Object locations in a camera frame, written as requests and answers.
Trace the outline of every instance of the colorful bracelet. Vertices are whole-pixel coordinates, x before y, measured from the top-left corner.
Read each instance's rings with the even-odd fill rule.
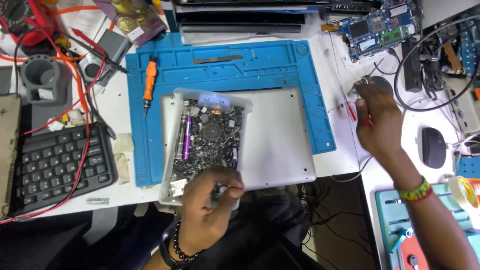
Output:
[[[418,202],[424,200],[433,193],[432,186],[427,182],[425,177],[423,177],[423,182],[415,190],[397,190],[400,198],[408,202]]]

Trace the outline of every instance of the hand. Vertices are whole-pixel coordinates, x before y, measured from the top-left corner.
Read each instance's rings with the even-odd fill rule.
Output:
[[[393,97],[375,84],[355,83],[362,98],[356,101],[357,136],[365,150],[380,163],[403,152],[402,113]]]
[[[215,209],[211,209],[211,193],[216,183],[229,187]],[[232,208],[243,195],[240,173],[225,167],[212,167],[185,186],[179,247],[186,255],[207,249],[227,231]]]

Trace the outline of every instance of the purple screwdriver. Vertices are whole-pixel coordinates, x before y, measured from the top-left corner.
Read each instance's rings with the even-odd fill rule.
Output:
[[[187,117],[187,127],[185,128],[185,148],[183,149],[183,160],[188,159],[188,150],[190,148],[190,130],[192,128],[192,117]]]

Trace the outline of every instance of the black wireless mouse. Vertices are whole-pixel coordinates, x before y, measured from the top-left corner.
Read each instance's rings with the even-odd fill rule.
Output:
[[[440,131],[426,127],[421,131],[423,163],[430,168],[443,167],[447,157],[447,147]]]

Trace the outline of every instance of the tape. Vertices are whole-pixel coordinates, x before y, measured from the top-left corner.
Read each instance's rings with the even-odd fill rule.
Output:
[[[448,186],[458,205],[470,214],[480,214],[480,203],[473,187],[461,176],[448,179]]]

